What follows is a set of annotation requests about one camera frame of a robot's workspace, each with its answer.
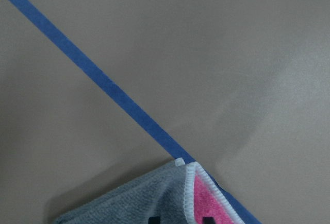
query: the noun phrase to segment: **pink fabric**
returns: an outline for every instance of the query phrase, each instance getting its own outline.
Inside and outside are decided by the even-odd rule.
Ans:
[[[216,224],[234,224],[199,176],[194,182],[194,215],[198,224],[203,224],[204,216],[212,216]]]

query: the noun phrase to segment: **gray cloth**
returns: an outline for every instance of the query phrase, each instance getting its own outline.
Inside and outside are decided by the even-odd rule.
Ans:
[[[187,224],[184,210],[186,167],[170,162],[72,210],[54,224]]]

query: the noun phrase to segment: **blue line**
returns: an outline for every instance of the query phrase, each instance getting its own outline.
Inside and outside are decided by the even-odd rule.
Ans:
[[[75,44],[55,27],[29,0],[9,0],[65,55],[85,72],[109,97],[127,112],[172,157],[183,158],[186,163],[195,161],[166,131],[142,110],[119,86],[98,68]],[[234,207],[245,223],[260,224],[231,194],[215,184]]]

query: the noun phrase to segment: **towel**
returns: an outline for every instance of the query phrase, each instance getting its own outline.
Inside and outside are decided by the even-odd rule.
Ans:
[[[244,224],[198,162],[169,162],[54,224]]]

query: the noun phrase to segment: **gray table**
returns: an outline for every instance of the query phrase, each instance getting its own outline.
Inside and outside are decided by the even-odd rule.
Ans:
[[[330,0],[30,0],[263,223],[330,219]],[[170,156],[0,0],[0,216]]]

